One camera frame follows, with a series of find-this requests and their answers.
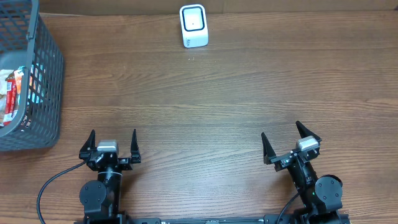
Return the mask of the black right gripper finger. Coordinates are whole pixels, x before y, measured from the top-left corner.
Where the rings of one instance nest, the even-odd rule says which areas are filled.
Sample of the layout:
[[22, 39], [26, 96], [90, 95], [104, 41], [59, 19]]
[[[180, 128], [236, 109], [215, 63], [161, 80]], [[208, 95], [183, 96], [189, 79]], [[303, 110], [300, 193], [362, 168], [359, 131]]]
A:
[[306, 137], [312, 136], [318, 142], [322, 141], [321, 137], [319, 137], [317, 134], [315, 134], [314, 132], [312, 132], [311, 130], [306, 128], [300, 121], [296, 121], [295, 124], [296, 124], [296, 127], [297, 127], [297, 129], [299, 131], [299, 134], [300, 134], [301, 138], [306, 138]]
[[264, 132], [261, 133], [262, 145], [263, 145], [263, 158], [265, 164], [272, 164], [272, 160], [276, 158], [276, 153], [273, 150], [267, 136]]

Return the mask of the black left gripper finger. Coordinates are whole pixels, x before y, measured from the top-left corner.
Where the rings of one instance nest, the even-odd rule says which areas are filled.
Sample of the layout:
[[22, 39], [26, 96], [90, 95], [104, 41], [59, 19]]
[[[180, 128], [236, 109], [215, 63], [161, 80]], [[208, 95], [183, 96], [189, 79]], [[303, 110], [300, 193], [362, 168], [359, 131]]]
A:
[[130, 152], [131, 152], [131, 157], [140, 157], [139, 146], [137, 143], [136, 129], [134, 129], [132, 133]]
[[92, 129], [88, 139], [81, 147], [80, 152], [88, 152], [89, 150], [91, 150], [92, 148], [95, 147], [95, 142], [96, 142], [95, 141], [95, 130]]

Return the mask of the red stick sachet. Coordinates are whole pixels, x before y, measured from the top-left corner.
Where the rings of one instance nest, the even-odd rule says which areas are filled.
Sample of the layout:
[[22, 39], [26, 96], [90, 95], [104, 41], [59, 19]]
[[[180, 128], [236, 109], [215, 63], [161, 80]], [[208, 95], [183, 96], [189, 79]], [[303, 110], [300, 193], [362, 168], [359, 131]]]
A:
[[22, 85], [22, 77], [24, 72], [22, 67], [17, 70], [13, 70], [7, 78], [7, 98], [6, 98], [6, 110], [3, 119], [3, 125], [7, 126], [16, 117], [19, 109], [20, 93]]

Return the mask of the brown snack pouch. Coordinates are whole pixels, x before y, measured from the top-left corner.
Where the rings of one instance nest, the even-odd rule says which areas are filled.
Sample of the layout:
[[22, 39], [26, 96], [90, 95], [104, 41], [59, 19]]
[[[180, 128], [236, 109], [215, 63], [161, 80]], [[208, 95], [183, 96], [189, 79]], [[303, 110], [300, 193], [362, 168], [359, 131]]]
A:
[[13, 70], [1, 70], [0, 72], [0, 124], [3, 127], [3, 119], [6, 110], [7, 81], [6, 78], [13, 73]]

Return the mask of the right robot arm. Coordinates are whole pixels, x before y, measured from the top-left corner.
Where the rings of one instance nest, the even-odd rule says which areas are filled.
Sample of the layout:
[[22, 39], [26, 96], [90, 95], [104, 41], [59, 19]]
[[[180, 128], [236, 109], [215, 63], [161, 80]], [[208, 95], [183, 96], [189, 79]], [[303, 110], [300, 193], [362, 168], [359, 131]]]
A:
[[317, 176], [311, 160], [320, 154], [321, 137], [295, 122], [300, 139], [289, 153], [278, 156], [265, 133], [261, 134], [264, 163], [278, 172], [288, 170], [297, 193], [284, 205], [274, 223], [346, 223], [341, 216], [343, 183], [335, 175]]

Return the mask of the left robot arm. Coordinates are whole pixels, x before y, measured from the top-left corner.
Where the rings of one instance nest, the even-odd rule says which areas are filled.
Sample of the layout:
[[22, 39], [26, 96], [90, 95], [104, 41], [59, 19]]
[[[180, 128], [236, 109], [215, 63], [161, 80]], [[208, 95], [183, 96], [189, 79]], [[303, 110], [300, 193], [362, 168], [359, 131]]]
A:
[[95, 131], [79, 151], [79, 158], [97, 179], [87, 182], [80, 190], [79, 198], [84, 207], [84, 223], [132, 223], [126, 212], [120, 211], [123, 172], [132, 170], [141, 162], [136, 132], [132, 133], [129, 157], [119, 157], [119, 145], [115, 140], [95, 141]]

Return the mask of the white barcode scanner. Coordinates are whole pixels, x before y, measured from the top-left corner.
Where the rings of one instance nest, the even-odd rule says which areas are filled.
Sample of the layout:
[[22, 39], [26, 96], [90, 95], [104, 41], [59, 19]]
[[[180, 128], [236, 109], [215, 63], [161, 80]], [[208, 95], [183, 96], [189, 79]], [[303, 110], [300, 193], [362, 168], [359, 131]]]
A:
[[205, 8], [201, 4], [182, 6], [179, 10], [183, 46], [187, 49], [208, 45], [209, 34]]

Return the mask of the grey plastic mesh basket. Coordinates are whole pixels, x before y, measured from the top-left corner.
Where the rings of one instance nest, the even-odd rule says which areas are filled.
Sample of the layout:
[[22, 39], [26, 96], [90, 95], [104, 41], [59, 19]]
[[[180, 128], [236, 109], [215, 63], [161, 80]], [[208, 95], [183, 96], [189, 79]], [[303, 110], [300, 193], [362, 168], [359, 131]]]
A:
[[60, 135], [65, 60], [39, 2], [1, 1], [1, 69], [23, 72], [18, 109], [1, 128], [1, 150], [54, 146]]

